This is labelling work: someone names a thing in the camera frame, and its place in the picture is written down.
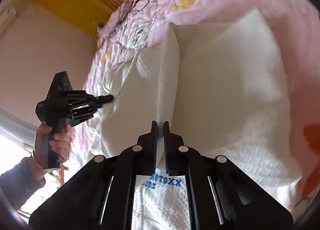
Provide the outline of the grey sleeved left forearm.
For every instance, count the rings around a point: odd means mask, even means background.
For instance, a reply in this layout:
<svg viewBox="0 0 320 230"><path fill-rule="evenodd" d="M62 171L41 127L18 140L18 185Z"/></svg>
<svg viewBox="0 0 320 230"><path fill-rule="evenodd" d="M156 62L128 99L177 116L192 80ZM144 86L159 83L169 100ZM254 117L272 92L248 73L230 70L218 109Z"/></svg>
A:
<svg viewBox="0 0 320 230"><path fill-rule="evenodd" d="M19 164L1 175L1 192L15 210L19 210L37 190L46 184L44 177L37 180L33 176L27 159L23 158Z"/></svg>

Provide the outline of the person's left hand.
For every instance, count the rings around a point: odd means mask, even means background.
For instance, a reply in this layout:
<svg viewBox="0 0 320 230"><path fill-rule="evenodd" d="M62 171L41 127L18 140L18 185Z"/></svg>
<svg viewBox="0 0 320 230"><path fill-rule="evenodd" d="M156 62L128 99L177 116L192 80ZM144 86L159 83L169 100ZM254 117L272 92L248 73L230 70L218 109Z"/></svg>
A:
<svg viewBox="0 0 320 230"><path fill-rule="evenodd" d="M69 159L69 151L71 149L71 134L72 127L70 124L65 124L65 132L55 133L53 138L48 142L44 138L49 136L49 133L52 131L52 127L49 127L47 124L42 123L38 127L35 134L35 145L33 156L37 164L42 168L46 169L46 158L44 157L43 147L48 150L53 151L61 157L61 164L65 163Z"/></svg>

